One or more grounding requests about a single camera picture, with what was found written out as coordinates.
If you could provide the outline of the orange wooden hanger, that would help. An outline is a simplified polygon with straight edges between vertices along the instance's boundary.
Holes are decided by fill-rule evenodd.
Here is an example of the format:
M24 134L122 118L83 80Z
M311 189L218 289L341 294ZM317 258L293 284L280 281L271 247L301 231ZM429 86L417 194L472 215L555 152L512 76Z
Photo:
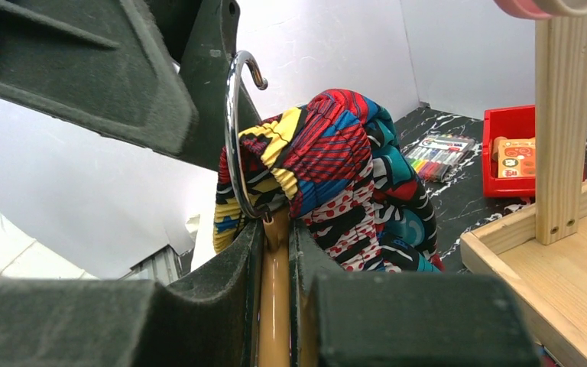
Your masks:
M225 150L230 182L237 203L247 217L260 219L264 229L257 363L259 366L289 366L291 362L289 219L283 211L273 214L268 208L258 209L249 199L238 137L238 97L242 84L243 66L248 66L253 82L259 90L267 89L268 82L261 75L259 66L250 52L240 50L235 54L226 80Z

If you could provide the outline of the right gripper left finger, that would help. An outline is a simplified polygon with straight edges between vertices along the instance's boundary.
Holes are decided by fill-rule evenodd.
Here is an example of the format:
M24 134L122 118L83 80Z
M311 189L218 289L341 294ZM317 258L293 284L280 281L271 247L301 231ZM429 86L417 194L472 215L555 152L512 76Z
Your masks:
M263 229L172 284L0 281L0 366L250 366Z

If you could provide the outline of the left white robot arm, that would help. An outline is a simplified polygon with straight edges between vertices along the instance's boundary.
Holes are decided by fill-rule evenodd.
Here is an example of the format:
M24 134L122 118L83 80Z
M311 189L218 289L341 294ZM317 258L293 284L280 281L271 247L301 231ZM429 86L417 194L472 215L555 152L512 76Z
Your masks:
M0 277L212 254L236 1L0 1Z

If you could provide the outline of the comic print shorts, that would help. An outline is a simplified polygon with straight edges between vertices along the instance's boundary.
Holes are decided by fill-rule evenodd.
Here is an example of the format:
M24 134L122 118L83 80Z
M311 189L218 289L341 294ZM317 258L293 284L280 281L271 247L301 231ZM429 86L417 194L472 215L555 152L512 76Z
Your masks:
M251 204L288 206L346 271L443 269L433 204L383 106L328 89L238 139Z

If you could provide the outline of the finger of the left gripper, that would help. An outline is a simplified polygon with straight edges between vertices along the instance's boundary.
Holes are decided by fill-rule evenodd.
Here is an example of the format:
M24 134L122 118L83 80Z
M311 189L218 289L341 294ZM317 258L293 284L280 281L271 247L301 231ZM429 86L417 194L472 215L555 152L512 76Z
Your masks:
M143 1L0 1L0 99L170 156L198 119Z
M180 65L180 78L198 112L179 159L218 169L224 143L226 77L236 52L236 1L149 1L169 55Z

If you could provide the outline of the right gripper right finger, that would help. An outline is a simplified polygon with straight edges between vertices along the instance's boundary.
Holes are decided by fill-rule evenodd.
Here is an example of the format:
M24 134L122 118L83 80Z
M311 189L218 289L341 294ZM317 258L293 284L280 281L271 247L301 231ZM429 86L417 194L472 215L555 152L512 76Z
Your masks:
M513 291L499 278L342 270L291 226L294 366L539 366Z

